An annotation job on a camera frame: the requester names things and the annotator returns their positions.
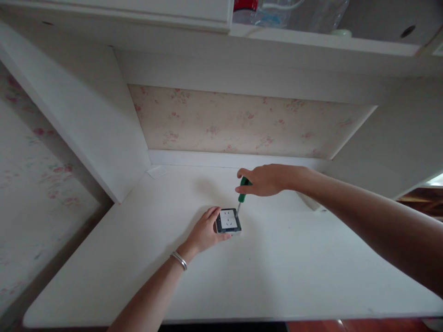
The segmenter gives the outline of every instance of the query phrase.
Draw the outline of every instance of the wall socket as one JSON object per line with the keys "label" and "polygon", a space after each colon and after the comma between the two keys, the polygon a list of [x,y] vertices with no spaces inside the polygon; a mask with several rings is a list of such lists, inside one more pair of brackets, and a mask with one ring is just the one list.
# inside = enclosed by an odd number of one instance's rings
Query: wall socket
{"label": "wall socket", "polygon": [[220,219],[222,228],[237,228],[237,221],[235,220],[234,210],[220,211]]}
{"label": "wall socket", "polygon": [[239,234],[241,225],[239,217],[235,217],[237,210],[234,208],[221,209],[216,220],[217,233]]}

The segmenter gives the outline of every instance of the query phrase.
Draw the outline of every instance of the green screwdriver handle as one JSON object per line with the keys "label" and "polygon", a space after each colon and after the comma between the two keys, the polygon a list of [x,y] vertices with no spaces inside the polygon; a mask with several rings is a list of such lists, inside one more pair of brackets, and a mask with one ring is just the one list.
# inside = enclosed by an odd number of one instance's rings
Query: green screwdriver handle
{"label": "green screwdriver handle", "polygon": [[[241,178],[240,185],[241,185],[241,186],[242,186],[242,185],[252,185],[252,183],[251,183],[251,181],[249,181],[247,178],[242,177],[242,178]],[[240,203],[243,203],[243,202],[245,201],[245,197],[246,197],[246,194],[240,194],[240,196],[239,196],[239,202],[240,202]]]}

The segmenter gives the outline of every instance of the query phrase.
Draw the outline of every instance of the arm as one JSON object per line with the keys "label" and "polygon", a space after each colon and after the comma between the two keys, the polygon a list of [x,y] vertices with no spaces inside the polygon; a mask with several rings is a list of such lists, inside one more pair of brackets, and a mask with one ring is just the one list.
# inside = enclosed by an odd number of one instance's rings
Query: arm
{"label": "arm", "polygon": [[[198,253],[231,237],[230,234],[214,232],[214,223],[219,213],[219,207],[207,210],[187,240],[178,247],[177,252],[187,264]],[[174,257],[169,257],[134,295],[109,327],[108,332],[157,331],[182,273],[183,267],[180,262]]]}
{"label": "arm", "polygon": [[421,212],[351,184],[300,166],[240,169],[252,186],[241,194],[299,191],[340,218],[375,252],[443,298],[443,224]]}

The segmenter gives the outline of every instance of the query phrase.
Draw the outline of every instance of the silver bracelet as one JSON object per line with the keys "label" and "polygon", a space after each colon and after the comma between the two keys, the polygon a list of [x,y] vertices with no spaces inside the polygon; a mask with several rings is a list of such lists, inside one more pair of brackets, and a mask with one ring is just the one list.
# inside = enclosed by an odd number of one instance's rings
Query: silver bracelet
{"label": "silver bracelet", "polygon": [[183,257],[181,257],[177,251],[173,251],[172,254],[170,255],[170,257],[174,257],[176,258],[183,266],[183,269],[186,271],[188,269],[188,265],[186,264],[185,260],[183,259]]}

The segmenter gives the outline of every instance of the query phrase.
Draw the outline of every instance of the paper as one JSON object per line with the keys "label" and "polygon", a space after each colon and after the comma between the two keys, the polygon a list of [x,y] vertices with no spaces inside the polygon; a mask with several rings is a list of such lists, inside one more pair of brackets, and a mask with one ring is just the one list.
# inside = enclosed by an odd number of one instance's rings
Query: paper
{"label": "paper", "polygon": [[147,171],[151,178],[156,179],[168,173],[163,166],[155,166]]}

